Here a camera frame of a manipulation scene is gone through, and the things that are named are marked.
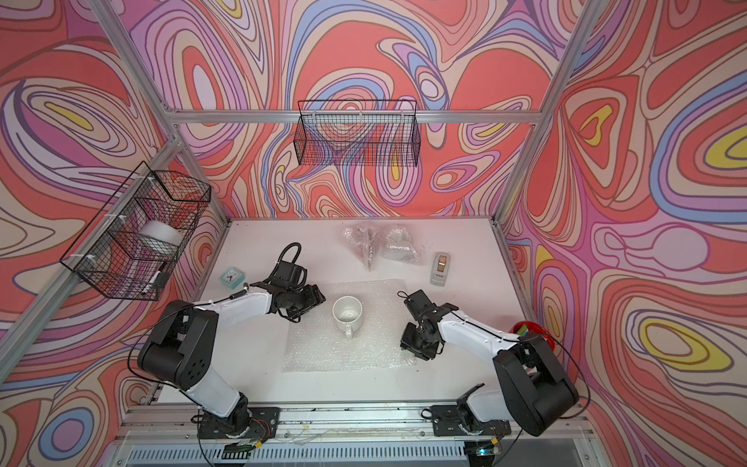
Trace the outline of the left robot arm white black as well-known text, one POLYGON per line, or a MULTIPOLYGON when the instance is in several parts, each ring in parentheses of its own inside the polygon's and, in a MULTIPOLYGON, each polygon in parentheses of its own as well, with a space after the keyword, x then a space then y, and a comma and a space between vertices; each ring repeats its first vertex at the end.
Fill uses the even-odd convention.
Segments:
POLYGON ((265 315, 299 323, 306 313, 324 304, 319 287, 307 282, 307 269, 298 264, 302 251, 301 243, 288 244, 267 278, 245 283, 223 299, 169 303, 139 350, 141 371, 175 387, 202 409, 196 421, 202 435, 246 439, 253 425, 264 439, 274 435, 267 421, 254 416, 247 397, 214 369, 212 356, 217 334, 223 329, 265 315))

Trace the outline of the white ceramic mug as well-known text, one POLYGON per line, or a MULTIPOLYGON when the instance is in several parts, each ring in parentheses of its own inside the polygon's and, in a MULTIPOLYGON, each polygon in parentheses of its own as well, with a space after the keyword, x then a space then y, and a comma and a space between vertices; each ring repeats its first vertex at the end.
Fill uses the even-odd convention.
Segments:
POLYGON ((338 298, 332 310, 332 315, 338 330, 351 340, 363 325, 363 305, 353 296, 338 298))

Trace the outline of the clear bubble wrap sheet top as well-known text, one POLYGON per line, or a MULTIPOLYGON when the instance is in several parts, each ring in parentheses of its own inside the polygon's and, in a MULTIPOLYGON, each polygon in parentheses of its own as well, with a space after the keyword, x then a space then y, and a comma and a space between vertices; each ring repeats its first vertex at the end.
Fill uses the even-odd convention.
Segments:
POLYGON ((417 264, 419 253, 414 246, 414 239, 403 226, 394 225, 383 231, 381 256, 386 260, 405 264, 417 264))

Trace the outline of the clear bubble wrap sheet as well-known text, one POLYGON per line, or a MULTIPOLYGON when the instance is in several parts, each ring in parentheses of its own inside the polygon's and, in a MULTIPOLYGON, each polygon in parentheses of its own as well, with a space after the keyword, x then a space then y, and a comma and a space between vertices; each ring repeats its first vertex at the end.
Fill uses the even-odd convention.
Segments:
POLYGON ((379 228, 373 223, 354 224, 342 230, 342 237, 347 249, 371 272, 379 255, 379 228))
POLYGON ((410 313, 398 292, 402 279, 329 283, 320 286, 326 302, 288 331, 282 371, 328 373, 383 370, 413 366, 416 358, 400 348, 410 313), (353 296, 363 305, 363 325, 348 340, 334 321, 335 301, 353 296))
POLYGON ((381 256, 386 260, 405 264, 417 264, 419 253, 414 246, 414 239, 403 226, 394 225, 383 231, 381 256))

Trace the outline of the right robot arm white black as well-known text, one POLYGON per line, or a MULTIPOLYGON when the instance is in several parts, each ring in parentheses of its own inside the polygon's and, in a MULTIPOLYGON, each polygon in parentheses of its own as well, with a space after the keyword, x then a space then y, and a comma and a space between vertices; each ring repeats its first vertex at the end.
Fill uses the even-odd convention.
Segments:
POLYGON ((575 383, 544 336, 491 328, 456 305, 435 304, 422 290, 398 296, 412 316, 400 340, 403 350, 431 361, 447 346, 456 346, 491 364, 496 373, 496 385, 478 383, 453 404, 426 410, 436 435, 461 431, 500 439, 515 422, 538 437, 579 403, 575 383))

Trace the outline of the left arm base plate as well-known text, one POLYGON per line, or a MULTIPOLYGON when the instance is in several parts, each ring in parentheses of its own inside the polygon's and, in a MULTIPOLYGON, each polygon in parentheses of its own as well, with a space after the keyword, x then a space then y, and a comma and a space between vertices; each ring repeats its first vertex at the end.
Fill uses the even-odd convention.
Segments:
POLYGON ((237 408, 227 418, 208 412, 192 416, 198 437, 206 440, 248 440, 266 442, 276 436, 280 408, 237 408))

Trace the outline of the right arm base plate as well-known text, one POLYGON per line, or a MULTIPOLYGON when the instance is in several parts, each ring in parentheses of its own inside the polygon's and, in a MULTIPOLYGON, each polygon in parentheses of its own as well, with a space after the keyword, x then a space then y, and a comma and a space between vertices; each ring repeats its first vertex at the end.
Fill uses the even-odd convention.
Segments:
POLYGON ((423 409, 420 416, 432 425, 436 437, 480 437, 488 436, 498 440, 512 434, 512 428, 506 420, 477 420, 468 414, 465 406, 434 405, 423 409))

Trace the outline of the clear bubble wrap sheet bottom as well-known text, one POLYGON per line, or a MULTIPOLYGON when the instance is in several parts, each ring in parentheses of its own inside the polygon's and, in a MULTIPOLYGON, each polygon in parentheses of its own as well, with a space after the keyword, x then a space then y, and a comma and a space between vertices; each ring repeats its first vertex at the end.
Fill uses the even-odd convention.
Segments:
POLYGON ((398 292, 402 279, 329 283, 320 286, 326 302, 288 331, 282 371, 328 373, 383 370, 413 366, 416 358, 400 348, 410 313, 398 292), (334 321, 335 301, 353 296, 363 305, 363 325, 348 340, 334 321))

